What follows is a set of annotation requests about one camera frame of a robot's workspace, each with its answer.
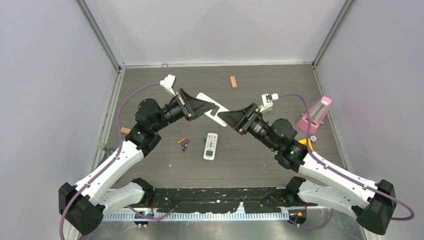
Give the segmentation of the large white remote control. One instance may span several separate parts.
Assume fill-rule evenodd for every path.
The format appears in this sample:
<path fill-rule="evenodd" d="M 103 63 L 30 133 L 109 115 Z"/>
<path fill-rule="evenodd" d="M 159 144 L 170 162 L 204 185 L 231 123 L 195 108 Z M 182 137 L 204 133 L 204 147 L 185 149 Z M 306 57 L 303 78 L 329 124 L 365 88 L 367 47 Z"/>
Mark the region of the large white remote control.
<path fill-rule="evenodd" d="M 213 121 L 215 121 L 216 123 L 218 123 L 224 128 L 228 126 L 228 124 L 218 116 L 218 113 L 229 111 L 226 107 L 224 107 L 223 105 L 221 105 L 220 103 L 213 100 L 212 98 L 210 98 L 209 96 L 207 96 L 206 94 L 202 92 L 200 92 L 196 96 L 196 98 L 206 102 L 213 103 L 215 105 L 215 107 L 212 110 L 205 112 L 204 115 L 206 115 L 207 117 L 209 117 L 210 119 L 212 119 Z"/>

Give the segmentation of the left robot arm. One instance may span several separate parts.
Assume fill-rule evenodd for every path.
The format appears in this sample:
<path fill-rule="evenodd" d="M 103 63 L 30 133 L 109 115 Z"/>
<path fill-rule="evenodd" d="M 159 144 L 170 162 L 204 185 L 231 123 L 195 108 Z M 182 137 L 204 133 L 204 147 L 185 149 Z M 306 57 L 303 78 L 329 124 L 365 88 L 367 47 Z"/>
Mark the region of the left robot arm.
<path fill-rule="evenodd" d="M 160 130 L 182 118 L 191 122 L 215 107 L 213 102 L 193 97 L 182 88 L 164 106 L 153 98 L 142 100 L 135 114 L 135 125 L 125 137 L 120 137 L 116 151 L 85 178 L 74 185 L 66 182 L 59 188 L 60 239 L 65 238 L 65 222 L 82 235 L 88 235 L 115 209 L 135 203 L 148 207 L 154 197 L 153 188 L 146 183 L 131 182 L 129 190 L 118 192 L 117 199 L 105 198 L 105 194 L 127 170 L 155 149 L 162 139 Z"/>

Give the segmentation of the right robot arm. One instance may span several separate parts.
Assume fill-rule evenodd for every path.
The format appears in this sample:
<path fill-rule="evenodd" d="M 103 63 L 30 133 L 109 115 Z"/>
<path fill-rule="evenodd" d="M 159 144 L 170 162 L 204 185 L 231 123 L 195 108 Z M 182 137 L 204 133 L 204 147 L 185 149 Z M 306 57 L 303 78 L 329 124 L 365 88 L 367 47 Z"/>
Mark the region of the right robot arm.
<path fill-rule="evenodd" d="M 269 124 L 256 104 L 233 111 L 222 111 L 217 117 L 240 135 L 251 134 L 271 151 L 283 168 L 314 178 L 324 186 L 301 177 L 293 177 L 285 198 L 291 205 L 313 203 L 342 212 L 368 231 L 384 235 L 397 204 L 394 185 L 357 176 L 329 162 L 295 139 L 297 131 L 289 120 L 279 118 Z"/>

